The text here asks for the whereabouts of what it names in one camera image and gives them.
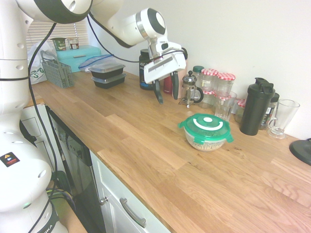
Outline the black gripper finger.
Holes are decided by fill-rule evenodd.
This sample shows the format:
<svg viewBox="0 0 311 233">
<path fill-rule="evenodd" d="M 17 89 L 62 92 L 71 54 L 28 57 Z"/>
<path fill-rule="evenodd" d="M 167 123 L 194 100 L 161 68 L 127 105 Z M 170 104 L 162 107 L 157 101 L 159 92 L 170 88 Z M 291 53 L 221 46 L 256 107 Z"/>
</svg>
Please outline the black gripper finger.
<svg viewBox="0 0 311 233">
<path fill-rule="evenodd" d="M 172 95 L 175 100 L 178 99 L 178 91 L 179 91 L 179 78 L 178 72 L 173 71 L 171 73 L 171 81 L 172 81 Z"/>
<path fill-rule="evenodd" d="M 163 97 L 162 97 L 162 95 L 160 93 L 160 83 L 159 83 L 159 80 L 154 80 L 153 81 L 153 90 L 154 90 L 155 96 L 157 98 L 157 101 L 160 104 L 163 104 Z"/>
</svg>

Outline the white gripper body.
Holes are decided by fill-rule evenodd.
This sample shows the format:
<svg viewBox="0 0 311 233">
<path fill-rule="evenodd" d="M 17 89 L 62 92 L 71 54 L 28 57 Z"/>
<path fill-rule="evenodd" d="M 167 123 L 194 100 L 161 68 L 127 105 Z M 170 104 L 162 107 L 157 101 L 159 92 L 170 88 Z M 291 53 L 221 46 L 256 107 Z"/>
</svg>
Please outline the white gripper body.
<svg viewBox="0 0 311 233">
<path fill-rule="evenodd" d="M 152 61 L 144 68 L 144 81 L 148 84 L 155 80 L 162 80 L 174 71 L 181 71 L 186 67 L 186 60 L 182 51 L 175 51 L 159 62 Z"/>
</svg>

